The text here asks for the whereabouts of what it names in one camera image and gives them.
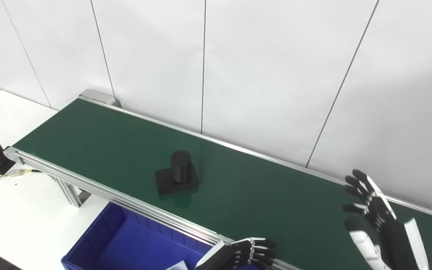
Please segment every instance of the blue plastic bin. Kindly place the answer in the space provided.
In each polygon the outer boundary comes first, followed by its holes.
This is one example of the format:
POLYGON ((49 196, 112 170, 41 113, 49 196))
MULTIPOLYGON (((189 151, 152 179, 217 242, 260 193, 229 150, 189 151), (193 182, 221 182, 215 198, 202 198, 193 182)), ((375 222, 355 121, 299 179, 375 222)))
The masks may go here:
MULTIPOLYGON (((189 270, 211 247, 147 217, 108 203, 61 260, 67 270, 189 270)), ((252 265, 242 269, 257 270, 252 265)))

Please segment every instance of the black square base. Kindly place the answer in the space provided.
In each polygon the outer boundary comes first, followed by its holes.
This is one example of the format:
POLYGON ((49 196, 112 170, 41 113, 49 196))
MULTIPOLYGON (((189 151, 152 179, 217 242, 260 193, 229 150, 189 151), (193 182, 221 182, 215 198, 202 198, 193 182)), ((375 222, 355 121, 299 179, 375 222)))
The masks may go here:
POLYGON ((4 165, 0 166, 0 174, 7 173, 14 164, 16 164, 14 161, 8 160, 4 165))
POLYGON ((160 169, 155 171, 157 191, 160 195, 197 188, 199 186, 199 179, 196 169, 192 164, 191 179, 186 183, 177 183, 173 180, 173 170, 171 168, 160 169))

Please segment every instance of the wall panel seam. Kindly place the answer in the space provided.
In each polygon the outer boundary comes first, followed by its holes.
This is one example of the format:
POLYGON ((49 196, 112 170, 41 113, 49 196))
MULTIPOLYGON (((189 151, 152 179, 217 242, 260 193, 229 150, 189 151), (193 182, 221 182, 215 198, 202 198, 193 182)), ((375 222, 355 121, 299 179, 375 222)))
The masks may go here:
POLYGON ((206 57, 206 1, 204 0, 204 25, 202 33, 202 87, 201 87, 201 134, 203 133, 204 115, 204 59, 206 57))
POLYGON ((16 35, 17 35, 17 37, 19 39, 19 43, 21 43, 22 49, 23 49, 24 53, 26 54, 26 57, 28 58, 29 65, 31 65, 31 68, 33 69, 34 75, 36 76, 36 79, 37 79, 37 81, 39 83, 39 87, 41 87, 41 91, 43 91, 43 94, 44 94, 44 96, 46 98, 46 101, 48 102, 49 107, 51 109, 53 109, 53 107, 51 106, 50 100, 48 99, 48 96, 47 96, 46 92, 44 91, 43 84, 41 84, 41 80, 39 80, 38 74, 36 73, 36 70, 35 70, 35 67, 33 65, 33 62, 31 62, 31 58, 29 58, 28 52, 26 51, 26 47, 24 46, 23 41, 22 41, 21 37, 19 36, 18 30, 16 28, 16 25, 12 21, 11 15, 9 14, 8 8, 6 7, 6 4, 5 4, 4 0, 1 0, 1 3, 4 6, 4 9, 6 11, 7 17, 11 21, 11 24, 12 24, 12 27, 14 29, 14 32, 16 32, 16 35))
POLYGON ((106 65, 106 70, 108 71, 109 84, 111 85, 111 90, 113 91, 113 97, 116 98, 116 95, 114 93, 113 80, 111 80, 110 67, 108 66, 108 60, 106 59, 103 40, 101 39, 101 32, 99 32, 99 24, 98 24, 98 19, 96 18, 96 12, 95 12, 95 7, 93 5, 93 0, 89 0, 89 2, 91 2, 91 10, 93 11, 94 22, 96 23, 97 35, 99 38, 99 43, 101 44, 101 50, 103 51, 104 64, 106 65))
POLYGON ((334 97, 333 103, 331 104, 331 107, 329 108, 328 115, 326 116, 326 119, 324 120, 324 123, 323 123, 323 125, 321 127, 321 130, 319 131, 318 138, 316 139, 316 142, 314 143, 314 147, 312 148, 311 154, 309 155, 309 158, 307 159, 307 163, 306 163, 305 168, 307 168, 309 166, 309 162, 311 161, 311 157, 314 154, 314 149, 316 149, 316 146, 318 145, 319 139, 321 138, 321 134, 323 133, 323 130, 326 127, 326 123, 328 122, 329 115, 333 111, 333 108, 334 108, 334 105, 336 103, 336 100, 338 99, 339 93, 341 92, 341 89, 343 88, 343 84, 344 84, 346 78, 348 77, 348 73, 350 72, 351 65, 353 65, 354 59, 356 58, 356 54, 358 53, 358 50, 359 50, 359 48, 361 46, 363 38, 365 37, 366 31, 367 31, 367 29, 369 27, 369 24, 371 23, 372 17, 374 15, 374 12, 376 11, 376 8, 378 7, 378 4, 379 4, 379 0, 377 0, 376 4, 374 5, 374 8, 373 8, 373 10, 371 12, 369 20, 367 21, 366 27, 364 28, 363 34, 362 34, 362 36, 360 38, 360 41, 358 42, 358 46, 356 46, 356 50, 355 50, 355 52, 353 54, 353 57, 351 58, 351 61, 349 62, 348 69, 346 69, 346 73, 344 74, 343 80, 341 81, 341 84, 339 85, 339 89, 336 92, 336 96, 334 97))

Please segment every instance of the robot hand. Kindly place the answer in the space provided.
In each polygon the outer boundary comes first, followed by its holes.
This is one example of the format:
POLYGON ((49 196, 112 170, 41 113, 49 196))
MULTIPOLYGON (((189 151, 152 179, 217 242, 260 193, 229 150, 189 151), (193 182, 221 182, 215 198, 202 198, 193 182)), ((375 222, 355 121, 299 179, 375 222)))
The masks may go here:
POLYGON ((275 243, 266 238, 250 237, 226 244, 223 241, 211 248, 196 265, 195 270, 231 270, 248 264, 261 270, 273 265, 275 243))
POLYGON ((364 204, 344 205, 345 212, 362 214, 379 232, 381 246, 374 245, 355 217, 344 223, 354 244, 373 270, 429 270, 425 246, 415 219, 398 221, 391 205, 374 181, 362 171, 346 176, 346 192, 364 204))

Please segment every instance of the table leg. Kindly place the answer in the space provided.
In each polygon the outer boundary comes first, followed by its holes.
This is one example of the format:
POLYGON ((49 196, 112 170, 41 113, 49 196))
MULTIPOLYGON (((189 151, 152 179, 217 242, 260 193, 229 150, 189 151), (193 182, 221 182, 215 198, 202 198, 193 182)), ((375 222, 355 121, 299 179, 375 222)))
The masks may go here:
POLYGON ((66 196, 67 201, 71 205, 79 208, 84 203, 84 201, 86 201, 86 199, 89 197, 88 192, 81 191, 81 193, 78 194, 72 184, 66 183, 65 181, 62 181, 54 176, 51 176, 51 178, 53 178, 54 181, 58 183, 64 195, 66 196))

